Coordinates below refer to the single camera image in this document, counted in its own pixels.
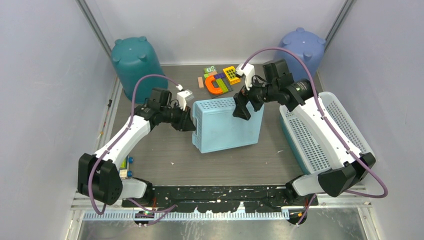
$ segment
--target white connector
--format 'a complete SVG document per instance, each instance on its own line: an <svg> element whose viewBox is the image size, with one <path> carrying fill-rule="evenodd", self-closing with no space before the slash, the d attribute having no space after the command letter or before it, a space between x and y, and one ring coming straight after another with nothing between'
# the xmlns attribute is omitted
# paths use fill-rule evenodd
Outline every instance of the white connector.
<svg viewBox="0 0 424 240"><path fill-rule="evenodd" d="M190 90L184 90L180 91L176 94L176 100L178 101L179 108L182 110L186 109L187 102L194 99L192 91Z"/></svg>
<svg viewBox="0 0 424 240"><path fill-rule="evenodd" d="M252 86L252 77L255 75L255 67L252 64L246 64L242 69L243 63L237 66L235 69L235 74L244 78L244 85L247 90L250 90Z"/></svg>

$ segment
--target robotic arm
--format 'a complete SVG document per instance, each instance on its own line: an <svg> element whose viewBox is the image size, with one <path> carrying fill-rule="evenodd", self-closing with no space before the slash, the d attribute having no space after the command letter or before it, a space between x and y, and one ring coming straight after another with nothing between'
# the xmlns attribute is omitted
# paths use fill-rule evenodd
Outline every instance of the robotic arm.
<svg viewBox="0 0 424 240"><path fill-rule="evenodd" d="M245 86L234 95L236 107L233 116L248 121L251 117L246 107L248 102L252 104L255 112L268 102L278 102L285 105L306 125L321 146L331 166L329 170L303 175L288 182L286 184L286 195L289 201L308 194L322 192L337 197L366 176L367 171L346 151L346 148L318 111L309 80L303 79L294 82L284 59L264 63L265 79L255 75L252 65L247 64L244 69L241 69L241 66L237 67L236 74L239 78L244 78ZM347 143L350 151L355 153L356 156L360 156L360 160L371 168L376 162L373 154L370 152L361 153L359 148L349 141L327 113L320 98L318 98L318 102L326 113L326 118Z"/></svg>
<svg viewBox="0 0 424 240"><path fill-rule="evenodd" d="M140 199L147 195L149 190L147 182L138 178L121 179L119 168L136 144L160 123L169 123L175 130L182 132L196 130L190 117L191 108L187 106L187 102L193 99L192 92L189 90L178 92L177 102L174 105L171 105L173 102L171 99L172 93L169 90L154 88L147 102L134 109L131 126L128 125L130 117L123 128L105 146L94 154L84 153L81 156L78 162L77 190L79 193L89 195L90 172L98 157L107 151L94 174L92 182L94 199L112 205L118 199ZM119 139L128 127L126 134Z"/></svg>

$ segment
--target teal plastic barrel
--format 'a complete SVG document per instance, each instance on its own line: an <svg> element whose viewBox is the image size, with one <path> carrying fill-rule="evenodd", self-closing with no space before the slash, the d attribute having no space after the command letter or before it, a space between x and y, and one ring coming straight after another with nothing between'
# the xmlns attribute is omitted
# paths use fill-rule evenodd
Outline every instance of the teal plastic barrel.
<svg viewBox="0 0 424 240"><path fill-rule="evenodd" d="M149 74L164 75L156 52L145 36L118 39L110 56L126 97L133 99L137 81ZM168 81L160 77L144 79L137 89L135 103L143 104L153 88L168 88Z"/></svg>

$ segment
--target toy block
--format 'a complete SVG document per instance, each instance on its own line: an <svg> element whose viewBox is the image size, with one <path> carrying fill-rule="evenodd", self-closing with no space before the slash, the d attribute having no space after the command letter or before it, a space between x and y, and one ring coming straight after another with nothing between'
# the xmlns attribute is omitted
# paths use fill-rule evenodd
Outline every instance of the toy block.
<svg viewBox="0 0 424 240"><path fill-rule="evenodd" d="M228 92L231 92L233 90L233 87L231 86L230 82L226 78L222 78L222 81L224 82L226 88L228 89Z"/></svg>
<svg viewBox="0 0 424 240"><path fill-rule="evenodd" d="M225 78L226 76L225 76L225 73L223 73L223 72L220 72L220 73L218 73L218 74L216 74L215 75L215 78L216 79L223 79L223 78Z"/></svg>
<svg viewBox="0 0 424 240"><path fill-rule="evenodd" d="M126 157L123 159L123 162L122 162L122 164L120 165L119 169L126 169L126 168L127 168L127 161L128 161L128 156L126 156Z"/></svg>
<svg viewBox="0 0 424 240"><path fill-rule="evenodd" d="M227 93L228 92L228 88L227 88L227 86L225 85L224 81L221 78L218 78L215 81L218 84L219 88L222 90L222 93Z"/></svg>
<svg viewBox="0 0 424 240"><path fill-rule="evenodd" d="M236 76L236 69L233 66L229 66L223 69L229 84L233 85L239 83L241 80Z"/></svg>
<svg viewBox="0 0 424 240"><path fill-rule="evenodd" d="M214 76L208 76L204 80L204 85L206 86L207 90L213 94L213 95L221 95L223 94L223 90L220 87L215 87L213 82L216 82Z"/></svg>
<svg viewBox="0 0 424 240"><path fill-rule="evenodd" d="M211 73L211 72L215 72L216 69L215 69L215 66L210 66L210 67L203 68L203 71L204 71L205 74L208 74L208 73Z"/></svg>
<svg viewBox="0 0 424 240"><path fill-rule="evenodd" d="M202 89L204 87L203 85L203 78L201 76L199 76L197 78L198 84L199 84L199 88Z"/></svg>

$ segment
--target purple block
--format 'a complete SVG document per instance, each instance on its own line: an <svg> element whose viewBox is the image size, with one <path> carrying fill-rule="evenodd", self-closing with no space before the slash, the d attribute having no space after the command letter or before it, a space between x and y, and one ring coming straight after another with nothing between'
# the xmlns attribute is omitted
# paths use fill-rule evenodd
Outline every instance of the purple block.
<svg viewBox="0 0 424 240"><path fill-rule="evenodd" d="M223 79L223 78L225 78L225 77L226 77L226 76L225 76L225 73L223 73L223 72L218 73L218 74L216 74L215 76L216 76L215 78L218 78L218 79Z"/></svg>

